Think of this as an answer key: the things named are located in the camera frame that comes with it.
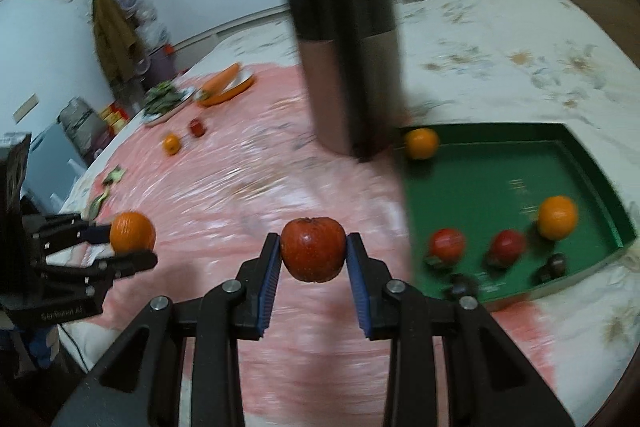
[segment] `orange plate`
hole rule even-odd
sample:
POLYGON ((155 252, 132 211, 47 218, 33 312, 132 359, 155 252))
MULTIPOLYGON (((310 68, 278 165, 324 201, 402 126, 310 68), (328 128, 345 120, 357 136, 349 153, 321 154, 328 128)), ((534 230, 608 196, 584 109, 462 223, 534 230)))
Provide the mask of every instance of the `orange plate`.
POLYGON ((238 76, 231 84, 226 86, 226 89, 217 96, 210 97, 209 101, 212 105, 218 105, 220 103, 231 100, 233 97, 245 92, 251 86, 254 85, 255 74, 250 70, 241 70, 238 76))

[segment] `red apple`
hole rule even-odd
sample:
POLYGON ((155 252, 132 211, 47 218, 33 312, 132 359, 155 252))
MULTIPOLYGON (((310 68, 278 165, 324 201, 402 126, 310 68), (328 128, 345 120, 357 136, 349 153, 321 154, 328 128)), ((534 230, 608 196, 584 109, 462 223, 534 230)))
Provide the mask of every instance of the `red apple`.
POLYGON ((465 236, 460 230, 438 230, 429 240, 427 263, 433 266, 452 266, 462 259, 465 246, 465 236))
POLYGON ((198 118, 194 118, 189 122, 189 131, 191 131, 191 134, 196 138, 200 138, 200 136, 204 135, 206 129, 198 118))
POLYGON ((501 268, 515 263, 527 248, 527 241, 517 230, 502 230, 494 237, 489 248, 487 261, 501 268))
POLYGON ((280 255, 289 273, 303 282, 327 282, 340 273, 347 237, 330 217, 289 221, 280 234, 280 255))

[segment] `pink tablecloth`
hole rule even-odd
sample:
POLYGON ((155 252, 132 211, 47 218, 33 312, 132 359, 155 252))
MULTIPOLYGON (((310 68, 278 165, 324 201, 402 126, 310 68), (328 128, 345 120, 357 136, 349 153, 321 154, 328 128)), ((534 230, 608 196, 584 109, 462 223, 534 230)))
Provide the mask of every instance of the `pink tablecloth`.
MULTIPOLYGON (((158 266, 116 282, 100 325, 122 329, 154 296, 202 296, 256 257, 268 232, 295 217, 330 216, 360 232, 372 257, 410 277, 400 190, 389 157, 360 164, 315 142, 300 71, 254 66, 255 86, 223 105, 191 104, 167 123, 140 128, 111 157, 127 169, 99 219, 135 209, 158 231, 158 266), (196 139, 188 123, 208 129, 196 139), (168 157, 173 132, 182 150, 168 157)), ((197 79, 185 85, 197 84, 197 79)), ((542 314, 521 303, 495 314, 553 384, 551 345, 542 314)), ((330 283, 305 284, 283 268, 271 327, 240 346, 244 407, 275 421, 379 425, 388 344, 358 329, 346 270, 330 283)))

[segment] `red tomato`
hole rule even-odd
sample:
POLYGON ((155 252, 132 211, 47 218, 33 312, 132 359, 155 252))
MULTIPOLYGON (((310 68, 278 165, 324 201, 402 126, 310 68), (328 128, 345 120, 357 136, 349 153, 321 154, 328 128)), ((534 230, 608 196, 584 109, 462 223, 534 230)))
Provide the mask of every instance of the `red tomato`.
POLYGON ((437 258, 446 266, 452 266, 462 259, 465 245, 465 236, 460 230, 441 229, 431 236, 429 254, 432 260, 437 258))
POLYGON ((489 262, 508 268, 515 263, 527 248, 527 241, 516 230, 502 230, 494 237, 489 248, 489 262))
POLYGON ((200 138, 200 136, 204 135, 205 133, 202 122, 197 118, 194 118, 189 122, 189 130, 191 131, 191 134, 193 134, 193 136, 195 136, 196 138, 200 138))

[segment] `dark fruit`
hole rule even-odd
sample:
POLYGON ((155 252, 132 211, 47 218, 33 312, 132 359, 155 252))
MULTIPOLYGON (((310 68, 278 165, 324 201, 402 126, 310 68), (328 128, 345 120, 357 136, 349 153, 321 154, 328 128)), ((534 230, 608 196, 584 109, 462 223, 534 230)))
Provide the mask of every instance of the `dark fruit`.
POLYGON ((465 253, 466 240, 460 230, 441 229, 431 235, 427 263, 433 266, 453 266, 465 253))
POLYGON ((502 230, 491 242, 487 261, 492 266, 508 268, 515 263, 527 248, 527 241, 516 230, 502 230))
POLYGON ((303 282, 327 282, 340 273, 347 238, 330 217, 289 221, 280 234, 280 255, 289 273, 303 282))
POLYGON ((196 138, 200 138, 205 134, 206 129, 198 118, 194 118, 189 122, 189 131, 191 131, 191 134, 196 138))
POLYGON ((478 296, 478 280, 471 275, 464 275, 463 273, 454 273, 449 278, 451 286, 445 291, 448 299, 457 301, 465 295, 471 295, 472 297, 478 296))
POLYGON ((566 257, 561 253, 555 253, 546 260, 546 269, 549 270, 551 279, 563 277, 566 273, 566 257))
POLYGON ((539 282, 549 282, 566 274, 566 257, 562 253, 555 253, 546 260, 545 266, 541 266, 536 272, 539 282))

